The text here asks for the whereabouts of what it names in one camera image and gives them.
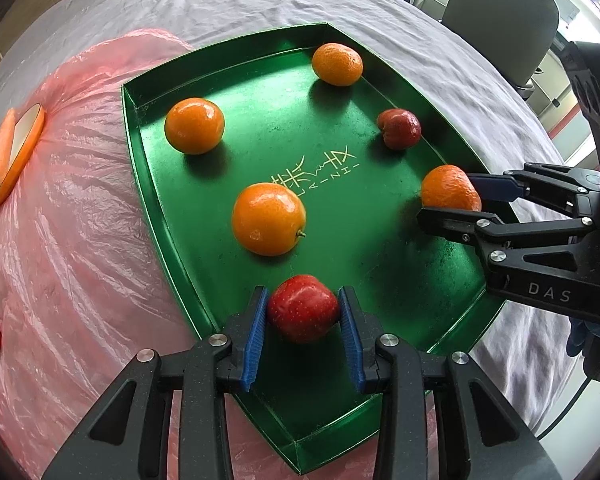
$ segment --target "tangerine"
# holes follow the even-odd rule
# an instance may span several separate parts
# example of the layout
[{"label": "tangerine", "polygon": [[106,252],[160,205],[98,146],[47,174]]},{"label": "tangerine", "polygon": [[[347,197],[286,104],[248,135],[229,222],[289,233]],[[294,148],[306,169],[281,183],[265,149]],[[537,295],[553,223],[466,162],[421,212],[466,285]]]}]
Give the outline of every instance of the tangerine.
[{"label": "tangerine", "polygon": [[280,184],[262,182],[242,190],[231,227],[240,245],[261,256],[280,256],[304,237],[306,211],[298,196]]},{"label": "tangerine", "polygon": [[187,155],[200,155],[214,149],[223,132],[222,110],[199,97],[176,103],[164,121],[164,134],[169,144]]},{"label": "tangerine", "polygon": [[334,86],[353,85],[362,76],[360,54],[339,43],[325,43],[318,47],[311,65],[315,75]]},{"label": "tangerine", "polygon": [[424,207],[446,207],[480,211],[482,201],[466,173],[446,164],[427,173],[420,187]]}]

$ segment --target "pink plastic bag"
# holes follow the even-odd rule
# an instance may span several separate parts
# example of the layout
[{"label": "pink plastic bag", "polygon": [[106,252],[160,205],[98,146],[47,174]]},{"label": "pink plastic bag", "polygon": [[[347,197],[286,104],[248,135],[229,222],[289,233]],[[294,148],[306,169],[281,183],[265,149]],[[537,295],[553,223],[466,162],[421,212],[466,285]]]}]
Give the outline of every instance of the pink plastic bag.
[{"label": "pink plastic bag", "polygon": [[[188,50],[163,30],[106,41],[61,65],[18,110],[40,102],[47,116],[0,208],[0,436],[34,479],[139,349],[194,342],[144,224],[120,100],[122,83]],[[236,480],[298,478],[230,398],[227,414]],[[178,415],[175,406],[171,479]],[[371,478],[376,442],[305,478]]]}]

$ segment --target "carrot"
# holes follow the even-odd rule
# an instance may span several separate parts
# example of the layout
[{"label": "carrot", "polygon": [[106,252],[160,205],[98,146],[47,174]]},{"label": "carrot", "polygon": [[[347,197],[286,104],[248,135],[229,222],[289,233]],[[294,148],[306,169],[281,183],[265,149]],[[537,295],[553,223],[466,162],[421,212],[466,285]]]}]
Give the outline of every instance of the carrot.
[{"label": "carrot", "polygon": [[0,183],[9,171],[11,146],[16,129],[16,110],[10,108],[0,125]]},{"label": "carrot", "polygon": [[17,123],[15,110],[7,112],[0,126],[0,204],[16,185],[42,134],[44,124],[45,111],[40,104],[33,105]]}]

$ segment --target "gray chair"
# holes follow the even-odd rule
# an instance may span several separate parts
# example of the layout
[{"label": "gray chair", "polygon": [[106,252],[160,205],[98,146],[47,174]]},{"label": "gray chair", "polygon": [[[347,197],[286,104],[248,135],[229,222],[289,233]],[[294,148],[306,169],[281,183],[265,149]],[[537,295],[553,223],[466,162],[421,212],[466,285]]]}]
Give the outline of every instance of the gray chair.
[{"label": "gray chair", "polygon": [[442,23],[524,96],[558,30],[554,0],[449,0]]}]

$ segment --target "small red apple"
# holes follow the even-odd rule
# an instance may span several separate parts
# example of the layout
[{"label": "small red apple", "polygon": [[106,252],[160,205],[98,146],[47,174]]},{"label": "small red apple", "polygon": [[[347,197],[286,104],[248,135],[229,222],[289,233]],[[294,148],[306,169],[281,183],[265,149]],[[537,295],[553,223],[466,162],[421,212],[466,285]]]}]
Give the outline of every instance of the small red apple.
[{"label": "small red apple", "polygon": [[294,343],[320,339],[339,317],[340,306],[334,294],[308,274],[286,280],[267,304],[269,322]]},{"label": "small red apple", "polygon": [[408,110],[388,115],[381,130],[384,144],[391,150],[415,146],[422,136],[420,121]]},{"label": "small red apple", "polygon": [[378,125],[378,128],[380,128],[380,130],[384,130],[386,120],[389,117],[393,117],[394,115],[397,115],[403,111],[404,110],[402,110],[402,108],[389,108],[388,110],[382,112],[380,115],[378,115],[378,118],[376,119],[376,124]]}]

